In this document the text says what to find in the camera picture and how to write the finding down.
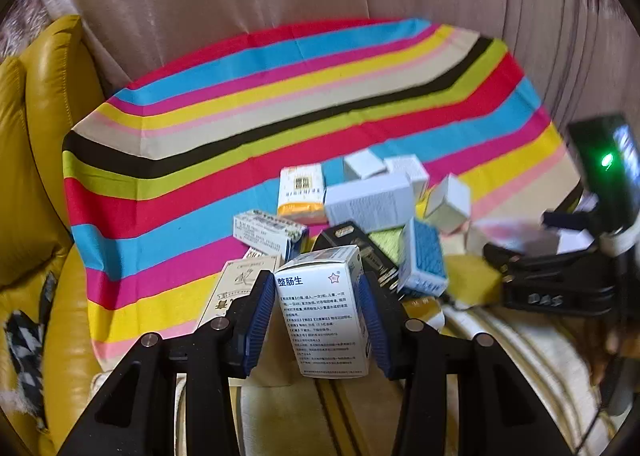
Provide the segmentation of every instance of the yellow leather sofa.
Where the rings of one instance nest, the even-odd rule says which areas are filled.
[[[46,432],[21,410],[0,332],[0,406],[33,455],[60,448],[100,371],[89,339],[84,268],[66,211],[62,140],[103,101],[77,16],[57,20],[19,57],[0,65],[2,326],[14,310],[37,322],[44,280],[49,272],[58,279],[42,363]]]

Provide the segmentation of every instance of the blue stripe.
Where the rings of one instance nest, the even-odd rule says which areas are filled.
[[[298,64],[312,58],[409,39],[431,25],[421,19],[386,22],[291,39],[249,48],[226,57],[160,78],[139,89],[122,89],[116,97],[136,105],[160,102],[172,96],[215,86],[250,74]]]
[[[468,149],[511,134],[522,128],[540,106],[531,83],[524,78],[513,93],[489,115],[390,139],[371,147],[381,158],[416,154],[421,162]],[[322,163],[327,185],[342,182],[342,158]],[[84,265],[104,270],[118,280],[155,266],[186,251],[208,245],[232,234],[232,216],[260,208],[274,212],[278,202],[278,179],[271,179],[178,217],[130,239],[105,239],[93,225],[76,225],[72,232]]]

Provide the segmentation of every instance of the metal screw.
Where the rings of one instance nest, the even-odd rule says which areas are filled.
[[[227,328],[229,325],[229,319],[226,317],[216,317],[211,321],[211,328],[220,331]]]
[[[409,319],[404,323],[404,327],[409,331],[422,331],[424,330],[424,322],[420,319]]]
[[[488,333],[480,333],[478,336],[476,336],[476,342],[482,347],[490,348],[494,345],[494,338]]]
[[[150,348],[151,346],[155,346],[158,344],[160,337],[155,333],[147,333],[146,335],[142,335],[140,339],[140,344],[145,346],[146,348]]]

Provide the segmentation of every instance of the black and white fabric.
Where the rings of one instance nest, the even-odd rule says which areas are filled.
[[[42,352],[57,284],[49,272],[40,293],[37,323],[23,311],[16,310],[4,325],[9,354],[18,375],[18,390],[41,430],[47,428],[42,392]]]

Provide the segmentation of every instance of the cable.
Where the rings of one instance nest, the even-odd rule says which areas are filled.
[[[616,354],[613,356],[613,359],[609,362],[610,364],[614,364],[616,362],[618,362],[621,358],[622,358],[622,344],[625,341],[625,337],[626,337],[626,314],[627,314],[627,298],[628,298],[628,265],[629,262],[634,262],[635,256],[634,256],[634,248],[631,248],[631,250],[627,250],[626,252],[622,253],[621,255],[618,255],[616,258],[614,258],[613,262],[614,262],[614,277],[616,279],[616,283],[618,286],[618,331],[619,331],[619,335],[618,335],[618,346],[616,346]],[[616,384],[614,386],[614,389],[617,388],[617,386],[620,383],[620,376],[622,374],[622,369],[621,368],[617,368],[618,370],[618,378],[616,380]],[[578,447],[575,450],[575,454],[579,454],[580,451],[582,450],[582,448],[584,447],[584,444],[587,441],[587,438],[590,436],[591,432],[593,431],[593,428],[596,425],[596,422],[598,421],[598,418],[600,417],[600,413],[602,413],[603,410],[607,409],[607,407],[609,407],[609,403],[611,401],[611,398],[613,397],[613,392],[609,393],[608,396],[604,397],[604,400],[601,401],[600,405],[598,406],[598,409],[596,409],[596,413],[593,416],[593,419],[591,420],[591,423],[589,424],[589,426],[587,427],[587,430],[584,432],[584,434],[582,435],[582,439],[580,440],[580,443],[578,444]]]

